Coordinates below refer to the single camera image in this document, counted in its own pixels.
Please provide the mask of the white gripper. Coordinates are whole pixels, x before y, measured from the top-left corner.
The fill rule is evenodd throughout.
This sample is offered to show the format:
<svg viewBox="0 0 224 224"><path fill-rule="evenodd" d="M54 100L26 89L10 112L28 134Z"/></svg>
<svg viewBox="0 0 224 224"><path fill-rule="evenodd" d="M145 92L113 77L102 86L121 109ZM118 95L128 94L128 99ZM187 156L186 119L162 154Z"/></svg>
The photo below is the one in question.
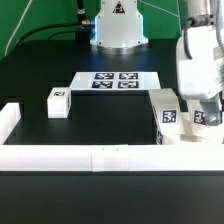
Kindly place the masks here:
<svg viewBox="0 0 224 224"><path fill-rule="evenodd" d="M185 54L184 38L178 39L176 67L179 94L184 100L203 100L200 104L205 113L205 124L219 126L222 124L221 102L213 97L224 89L224 51L218 46L216 31L209 27L190 28L188 46L191 59Z"/></svg>

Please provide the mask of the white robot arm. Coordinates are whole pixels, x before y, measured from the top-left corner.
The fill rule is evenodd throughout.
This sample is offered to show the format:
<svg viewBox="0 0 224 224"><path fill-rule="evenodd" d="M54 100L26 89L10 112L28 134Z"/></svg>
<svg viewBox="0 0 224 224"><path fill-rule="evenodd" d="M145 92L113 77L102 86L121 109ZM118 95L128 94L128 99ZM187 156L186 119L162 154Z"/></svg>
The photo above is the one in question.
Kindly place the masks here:
<svg viewBox="0 0 224 224"><path fill-rule="evenodd" d="M179 94L184 100L199 101L205 124L218 126L223 122L224 0L185 1L188 19L176 44ZM122 55L147 45L137 0L101 0L90 40L92 50Z"/></svg>

